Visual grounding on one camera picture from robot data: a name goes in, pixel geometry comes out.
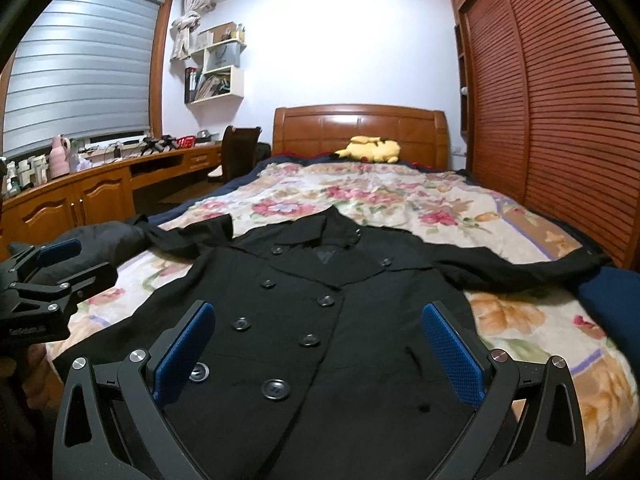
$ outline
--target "desk drawer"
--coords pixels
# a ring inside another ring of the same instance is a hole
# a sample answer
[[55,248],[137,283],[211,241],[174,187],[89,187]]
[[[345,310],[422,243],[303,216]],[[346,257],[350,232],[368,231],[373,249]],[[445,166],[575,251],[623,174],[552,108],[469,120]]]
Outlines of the desk drawer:
[[220,150],[208,153],[190,153],[185,155],[184,158],[184,164],[189,168],[189,171],[203,170],[220,164]]

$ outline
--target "window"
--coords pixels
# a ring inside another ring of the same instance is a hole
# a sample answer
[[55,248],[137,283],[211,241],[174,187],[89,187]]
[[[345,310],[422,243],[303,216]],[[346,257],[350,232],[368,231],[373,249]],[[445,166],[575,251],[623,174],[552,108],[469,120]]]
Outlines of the window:
[[170,4],[53,0],[15,52],[4,108],[4,155],[37,150],[61,134],[81,139],[153,130],[150,85],[159,89],[162,75],[160,62],[160,81],[154,83],[152,54],[154,42],[161,44],[159,56],[164,53],[166,20],[159,22],[159,12]]

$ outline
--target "wooden headboard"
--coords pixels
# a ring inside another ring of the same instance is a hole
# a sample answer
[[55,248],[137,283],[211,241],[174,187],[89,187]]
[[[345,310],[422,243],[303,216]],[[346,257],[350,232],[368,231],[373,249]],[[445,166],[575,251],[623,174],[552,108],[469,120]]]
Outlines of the wooden headboard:
[[386,137],[400,144],[400,160],[449,169],[444,112],[386,105],[318,105],[277,108],[273,153],[301,156],[343,149],[354,136]]

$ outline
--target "curtain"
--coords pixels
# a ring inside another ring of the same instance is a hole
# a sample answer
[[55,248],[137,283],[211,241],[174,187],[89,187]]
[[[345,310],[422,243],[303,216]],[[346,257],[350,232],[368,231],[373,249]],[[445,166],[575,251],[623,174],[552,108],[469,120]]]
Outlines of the curtain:
[[173,28],[178,29],[174,51],[171,54],[172,60],[189,57],[191,33],[200,26],[199,11],[210,5],[211,0],[184,0],[184,14],[171,24]]

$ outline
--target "pikachu plush toy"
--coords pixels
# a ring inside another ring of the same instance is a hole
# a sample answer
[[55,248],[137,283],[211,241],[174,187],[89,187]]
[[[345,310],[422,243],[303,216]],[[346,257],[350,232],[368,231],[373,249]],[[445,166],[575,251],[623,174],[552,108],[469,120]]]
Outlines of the pikachu plush toy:
[[361,162],[388,162],[394,164],[400,155],[400,145],[384,137],[351,137],[345,150],[335,152],[339,158],[348,156]]

